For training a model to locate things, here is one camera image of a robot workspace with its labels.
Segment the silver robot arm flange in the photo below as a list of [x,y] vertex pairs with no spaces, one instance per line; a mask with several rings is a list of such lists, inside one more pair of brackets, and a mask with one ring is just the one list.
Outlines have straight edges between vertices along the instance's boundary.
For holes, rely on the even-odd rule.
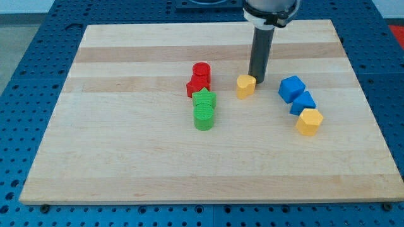
[[286,27],[297,15],[301,0],[244,0],[244,18],[259,30]]

